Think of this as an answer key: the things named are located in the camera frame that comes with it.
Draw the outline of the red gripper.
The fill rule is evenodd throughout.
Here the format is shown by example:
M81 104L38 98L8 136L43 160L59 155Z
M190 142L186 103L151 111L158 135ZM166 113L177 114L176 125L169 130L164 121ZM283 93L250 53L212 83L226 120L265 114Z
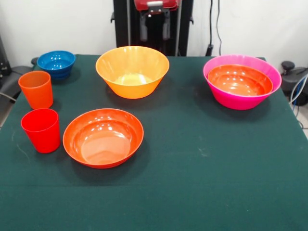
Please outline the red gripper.
M176 10L179 5L179 0L134 0L136 9L139 12L162 12L164 11L164 23L162 30L163 40L170 39L170 11ZM140 13L140 40L146 42L148 40L148 28L146 25L147 13Z

